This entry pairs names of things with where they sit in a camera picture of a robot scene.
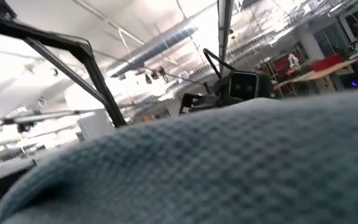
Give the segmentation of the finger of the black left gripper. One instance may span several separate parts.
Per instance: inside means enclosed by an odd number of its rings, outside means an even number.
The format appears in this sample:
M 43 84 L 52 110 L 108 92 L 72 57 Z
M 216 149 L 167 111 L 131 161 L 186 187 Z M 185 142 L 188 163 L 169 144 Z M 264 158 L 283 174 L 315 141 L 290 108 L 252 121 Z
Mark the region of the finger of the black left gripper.
M 187 114 L 195 111 L 208 110 L 212 108 L 212 104 L 207 104 L 208 95 L 196 95 L 185 93 L 181 99 L 179 114 Z

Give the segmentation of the light blue jeans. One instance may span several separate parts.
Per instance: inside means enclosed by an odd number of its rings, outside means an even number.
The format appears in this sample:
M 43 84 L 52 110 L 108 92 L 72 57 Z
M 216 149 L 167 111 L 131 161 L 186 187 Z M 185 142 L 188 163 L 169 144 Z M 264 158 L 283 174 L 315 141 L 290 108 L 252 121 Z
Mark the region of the light blue jeans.
M 358 224 L 358 90 L 119 128 L 26 173 L 0 224 Z

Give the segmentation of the background red bin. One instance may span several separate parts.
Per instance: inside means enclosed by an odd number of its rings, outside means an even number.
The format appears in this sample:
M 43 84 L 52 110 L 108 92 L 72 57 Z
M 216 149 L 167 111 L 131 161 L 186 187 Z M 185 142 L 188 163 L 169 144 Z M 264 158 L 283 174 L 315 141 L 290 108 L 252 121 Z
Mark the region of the background red bin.
M 330 55 L 322 60 L 317 60 L 312 63 L 312 69 L 314 72 L 319 72 L 328 69 L 336 64 L 342 63 L 344 59 L 339 54 Z

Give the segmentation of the background wooden table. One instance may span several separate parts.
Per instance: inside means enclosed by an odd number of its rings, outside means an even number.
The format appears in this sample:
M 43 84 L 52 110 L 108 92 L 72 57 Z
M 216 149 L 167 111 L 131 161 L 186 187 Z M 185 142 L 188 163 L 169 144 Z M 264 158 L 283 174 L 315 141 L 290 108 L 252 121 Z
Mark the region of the background wooden table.
M 335 64 L 327 69 L 321 70 L 321 71 L 317 71 L 317 72 L 310 71 L 310 72 L 303 74 L 299 77 L 295 77 L 295 78 L 292 78 L 291 80 L 287 80 L 287 81 L 278 83 L 274 86 L 273 89 L 274 90 L 279 89 L 282 86 L 287 85 L 289 83 L 307 82 L 307 81 L 311 81 L 311 80 L 317 80 L 319 78 L 326 77 L 326 76 L 330 75 L 331 73 L 337 72 L 338 70 L 340 70 L 344 67 L 350 66 L 356 62 L 358 62 L 358 57 L 354 57 L 352 60 L 346 60 L 344 62 L 337 63 L 337 64 Z

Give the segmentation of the white cabinet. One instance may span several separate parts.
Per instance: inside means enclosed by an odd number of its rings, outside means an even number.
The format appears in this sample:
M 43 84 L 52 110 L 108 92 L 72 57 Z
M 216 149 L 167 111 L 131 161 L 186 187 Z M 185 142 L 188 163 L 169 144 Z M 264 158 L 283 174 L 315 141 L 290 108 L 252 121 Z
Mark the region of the white cabinet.
M 85 141 L 112 135 L 115 131 L 115 127 L 111 124 L 107 113 L 103 110 L 81 116 L 77 120 L 77 124 Z

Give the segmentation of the ribbed ceiling air duct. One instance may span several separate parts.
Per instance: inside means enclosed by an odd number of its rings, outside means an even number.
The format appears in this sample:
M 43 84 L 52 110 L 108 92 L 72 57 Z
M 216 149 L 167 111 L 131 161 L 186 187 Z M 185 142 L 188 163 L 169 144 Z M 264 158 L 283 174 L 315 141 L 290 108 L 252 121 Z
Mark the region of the ribbed ceiling air duct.
M 193 35 L 196 31 L 198 31 L 196 26 L 188 26 L 179 29 L 178 31 L 171 31 L 168 34 L 162 34 L 157 37 L 156 40 L 154 39 L 139 49 L 136 49 L 133 54 L 126 55 L 121 60 L 121 63 L 110 65 L 106 69 L 106 75 L 117 78 L 130 70 L 143 68 L 146 61 L 180 43 L 189 36 Z

